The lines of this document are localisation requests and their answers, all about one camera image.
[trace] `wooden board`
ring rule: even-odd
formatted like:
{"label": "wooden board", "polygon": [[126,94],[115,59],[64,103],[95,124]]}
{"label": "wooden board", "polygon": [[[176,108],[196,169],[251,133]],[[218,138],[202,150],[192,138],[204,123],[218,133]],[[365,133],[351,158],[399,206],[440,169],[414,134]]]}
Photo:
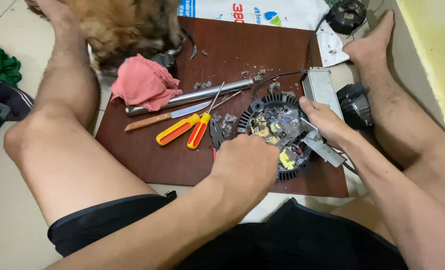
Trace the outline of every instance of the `wooden board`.
{"label": "wooden board", "polygon": [[[231,83],[242,80],[243,71],[257,73],[266,69],[263,78],[267,78],[300,70],[303,64],[308,66],[308,42],[313,31],[188,17],[180,17],[179,20],[194,38],[198,50],[190,61],[193,50],[188,40],[176,58],[178,78],[181,80],[179,86],[184,94],[193,91],[197,82],[211,81],[213,86],[218,86],[223,81]],[[316,38],[311,39],[311,48],[318,48]],[[202,50],[208,52],[208,55],[204,56]],[[313,65],[322,66],[319,50],[312,49],[311,53]],[[300,97],[303,95],[300,79],[300,74],[280,77],[279,91],[293,91]],[[262,87],[259,97],[266,94],[267,85]],[[230,113],[239,117],[251,101],[252,89],[245,90],[243,94],[213,110],[213,113],[222,116]],[[130,118],[124,111],[126,106],[123,100],[118,98],[108,104],[96,139],[127,169],[147,183],[194,186],[211,172],[213,155],[208,147],[212,141],[208,132],[198,149],[190,150],[186,143],[191,132],[165,147],[160,147],[155,140],[160,132],[181,118],[132,132],[124,132],[124,128],[134,121],[201,102]],[[233,138],[237,135],[237,122],[232,125],[232,130]],[[343,169],[334,168],[316,154],[311,157],[309,169],[299,173],[295,179],[274,184],[271,191],[327,197],[349,196]]]}

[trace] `metal pipe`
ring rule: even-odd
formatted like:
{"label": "metal pipe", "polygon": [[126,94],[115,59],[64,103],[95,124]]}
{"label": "metal pipe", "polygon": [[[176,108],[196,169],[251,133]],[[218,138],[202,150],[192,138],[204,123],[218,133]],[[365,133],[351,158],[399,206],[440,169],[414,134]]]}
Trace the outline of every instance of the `metal pipe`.
{"label": "metal pipe", "polygon": [[[253,84],[254,84],[254,81],[251,78],[244,79],[239,82],[228,83],[222,87],[220,95],[225,95],[227,93],[236,92],[236,91],[243,90],[243,89],[248,89]],[[219,91],[219,88],[221,88],[221,86],[216,86],[216,87],[208,88],[205,90],[195,91],[193,93],[173,97],[172,99],[169,100],[169,103],[166,105],[163,105],[161,107],[161,109],[171,108],[171,107],[175,107],[175,106],[179,106],[179,105],[183,105],[183,104],[188,104],[188,103],[191,103],[194,101],[201,101],[201,100],[212,98],[212,97],[216,96],[216,94]],[[128,116],[135,116],[135,115],[145,114],[148,112],[149,112],[149,110],[145,107],[139,107],[139,106],[126,107],[126,114]]]}

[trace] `brown fur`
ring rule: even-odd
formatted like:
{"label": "brown fur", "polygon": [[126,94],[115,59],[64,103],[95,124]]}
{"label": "brown fur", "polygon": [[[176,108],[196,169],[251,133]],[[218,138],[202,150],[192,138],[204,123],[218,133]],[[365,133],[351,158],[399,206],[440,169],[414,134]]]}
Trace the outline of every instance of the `brown fur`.
{"label": "brown fur", "polygon": [[[28,8],[42,15],[34,0]],[[176,50],[184,37],[178,22],[179,0],[58,0],[79,19],[99,70],[117,75],[127,57],[140,53],[151,58]]]}

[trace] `yellow screwdriver handle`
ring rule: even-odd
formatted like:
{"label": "yellow screwdriver handle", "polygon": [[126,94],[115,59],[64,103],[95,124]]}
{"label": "yellow screwdriver handle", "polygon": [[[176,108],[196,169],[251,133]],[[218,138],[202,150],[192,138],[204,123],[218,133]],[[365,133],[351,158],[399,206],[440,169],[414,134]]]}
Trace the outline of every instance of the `yellow screwdriver handle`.
{"label": "yellow screwdriver handle", "polygon": [[211,119],[211,114],[205,112],[202,114],[201,120],[195,125],[189,140],[187,141],[187,147],[192,150],[198,148],[199,143],[201,142],[202,136],[208,127],[209,120]]}
{"label": "yellow screwdriver handle", "polygon": [[200,120],[199,115],[193,114],[192,116],[180,120],[176,124],[172,125],[170,128],[164,130],[156,136],[156,142],[160,146],[165,146],[166,144],[174,141],[177,137],[183,135],[185,132],[191,129]]}

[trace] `yellow wall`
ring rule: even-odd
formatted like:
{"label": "yellow wall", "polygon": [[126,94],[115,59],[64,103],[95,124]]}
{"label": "yellow wall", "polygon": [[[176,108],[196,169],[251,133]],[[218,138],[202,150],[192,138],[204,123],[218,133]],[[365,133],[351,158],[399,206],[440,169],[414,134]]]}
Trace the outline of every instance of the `yellow wall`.
{"label": "yellow wall", "polygon": [[397,0],[445,122],[445,0]]}

